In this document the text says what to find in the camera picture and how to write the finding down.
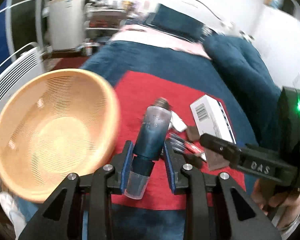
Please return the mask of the person's right hand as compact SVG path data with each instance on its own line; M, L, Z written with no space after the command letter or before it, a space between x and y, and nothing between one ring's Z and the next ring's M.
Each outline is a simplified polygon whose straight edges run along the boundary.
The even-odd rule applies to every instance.
M260 180L258 179L255 182L251 198L261 209L263 209L266 204L270 207L283 206L286 208L277 224L278 229L282 229L285 226L290 225L300 214L299 190L293 191L289 195L287 193L278 193L272 196L269 200L266 200L261 192Z

